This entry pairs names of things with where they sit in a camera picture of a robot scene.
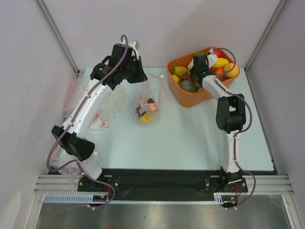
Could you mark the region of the cauliflower toy white green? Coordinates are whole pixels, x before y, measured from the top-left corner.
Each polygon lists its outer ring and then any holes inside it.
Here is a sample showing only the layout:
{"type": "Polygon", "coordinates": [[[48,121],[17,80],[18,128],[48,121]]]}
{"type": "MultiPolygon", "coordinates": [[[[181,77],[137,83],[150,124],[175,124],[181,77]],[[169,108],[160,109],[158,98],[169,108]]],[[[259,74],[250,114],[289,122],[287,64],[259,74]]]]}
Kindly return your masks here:
{"type": "Polygon", "coordinates": [[[188,73],[193,74],[193,60],[190,61],[187,68],[188,68],[188,73]]]}

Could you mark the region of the clear zip top bag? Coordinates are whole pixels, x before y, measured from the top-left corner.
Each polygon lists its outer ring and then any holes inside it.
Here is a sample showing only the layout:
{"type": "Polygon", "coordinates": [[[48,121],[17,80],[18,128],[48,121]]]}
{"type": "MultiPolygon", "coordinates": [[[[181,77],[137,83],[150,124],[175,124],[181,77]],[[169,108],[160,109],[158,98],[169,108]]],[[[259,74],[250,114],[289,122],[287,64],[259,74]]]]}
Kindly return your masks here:
{"type": "Polygon", "coordinates": [[[142,83],[140,94],[135,105],[135,118],[140,124],[148,124],[156,119],[168,97],[168,91],[164,85],[164,75],[148,73],[158,81],[158,96],[154,96],[150,86],[151,80],[142,83]]]}

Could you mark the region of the yellow mango toy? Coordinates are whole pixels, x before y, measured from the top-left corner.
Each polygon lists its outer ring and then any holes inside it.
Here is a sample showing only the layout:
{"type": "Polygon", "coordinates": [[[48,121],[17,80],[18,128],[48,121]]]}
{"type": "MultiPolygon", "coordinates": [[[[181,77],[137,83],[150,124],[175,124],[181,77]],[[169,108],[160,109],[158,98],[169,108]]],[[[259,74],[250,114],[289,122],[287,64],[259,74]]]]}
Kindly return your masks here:
{"type": "Polygon", "coordinates": [[[229,61],[227,59],[225,59],[225,58],[218,58],[218,60],[212,66],[212,68],[214,68],[214,69],[224,68],[228,63],[229,63],[229,61]]]}

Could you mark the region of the dark chestnut toy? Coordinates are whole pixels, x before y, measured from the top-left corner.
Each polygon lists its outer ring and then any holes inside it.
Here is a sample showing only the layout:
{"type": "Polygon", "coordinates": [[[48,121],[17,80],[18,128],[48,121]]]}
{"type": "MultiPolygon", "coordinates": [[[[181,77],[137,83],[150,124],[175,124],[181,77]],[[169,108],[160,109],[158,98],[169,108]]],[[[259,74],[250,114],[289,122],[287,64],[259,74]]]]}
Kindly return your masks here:
{"type": "Polygon", "coordinates": [[[141,106],[138,106],[138,107],[136,108],[136,113],[137,113],[138,117],[142,117],[142,115],[143,115],[144,112],[145,112],[145,111],[142,109],[141,106]]]}

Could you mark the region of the pink peach toy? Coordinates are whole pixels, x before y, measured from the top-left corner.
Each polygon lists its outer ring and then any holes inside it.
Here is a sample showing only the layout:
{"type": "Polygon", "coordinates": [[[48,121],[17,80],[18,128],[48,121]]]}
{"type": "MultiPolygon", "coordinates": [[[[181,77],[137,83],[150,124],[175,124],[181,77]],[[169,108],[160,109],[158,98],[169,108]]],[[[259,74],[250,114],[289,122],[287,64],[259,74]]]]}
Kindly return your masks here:
{"type": "Polygon", "coordinates": [[[156,102],[152,98],[149,98],[147,100],[147,103],[148,103],[148,108],[151,112],[157,112],[158,111],[158,107],[156,105],[156,102]]]}

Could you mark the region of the yellow lemon toy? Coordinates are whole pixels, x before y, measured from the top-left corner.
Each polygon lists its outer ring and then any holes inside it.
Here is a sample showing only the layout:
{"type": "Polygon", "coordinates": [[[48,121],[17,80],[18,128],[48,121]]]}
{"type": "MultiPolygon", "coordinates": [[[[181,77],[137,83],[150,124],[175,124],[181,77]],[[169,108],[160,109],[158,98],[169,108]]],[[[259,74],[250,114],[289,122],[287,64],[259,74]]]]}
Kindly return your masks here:
{"type": "Polygon", "coordinates": [[[143,124],[146,124],[146,123],[149,123],[150,121],[153,120],[153,115],[150,114],[150,113],[145,113],[141,118],[140,118],[140,121],[143,123],[143,124]]]}

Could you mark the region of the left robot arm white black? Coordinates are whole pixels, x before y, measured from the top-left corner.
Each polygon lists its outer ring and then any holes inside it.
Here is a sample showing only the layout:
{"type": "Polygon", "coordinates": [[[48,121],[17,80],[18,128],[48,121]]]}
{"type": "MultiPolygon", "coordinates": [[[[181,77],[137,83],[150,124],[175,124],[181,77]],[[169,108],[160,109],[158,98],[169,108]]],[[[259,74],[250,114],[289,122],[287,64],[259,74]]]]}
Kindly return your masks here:
{"type": "Polygon", "coordinates": [[[62,126],[54,126],[52,134],[72,162],[80,164],[88,176],[88,185],[95,191],[104,188],[102,168],[95,143],[86,139],[89,127],[102,103],[122,81],[141,83],[147,80],[137,41],[117,43],[112,53],[94,66],[88,86],[69,118],[62,126]]]}

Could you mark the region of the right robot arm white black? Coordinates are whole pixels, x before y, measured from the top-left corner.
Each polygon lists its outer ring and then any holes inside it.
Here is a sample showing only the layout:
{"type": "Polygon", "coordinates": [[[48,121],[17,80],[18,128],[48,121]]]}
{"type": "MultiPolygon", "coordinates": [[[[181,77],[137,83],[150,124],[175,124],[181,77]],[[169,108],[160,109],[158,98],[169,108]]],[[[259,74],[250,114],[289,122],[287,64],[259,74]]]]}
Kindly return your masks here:
{"type": "Polygon", "coordinates": [[[216,63],[217,55],[204,53],[193,56],[190,69],[194,79],[202,84],[204,90],[217,101],[216,125],[222,131],[224,140],[224,158],[219,176],[220,186],[216,189],[232,191],[242,181],[241,169],[238,167],[239,137],[246,122],[244,96],[233,94],[209,69],[216,63]]]}

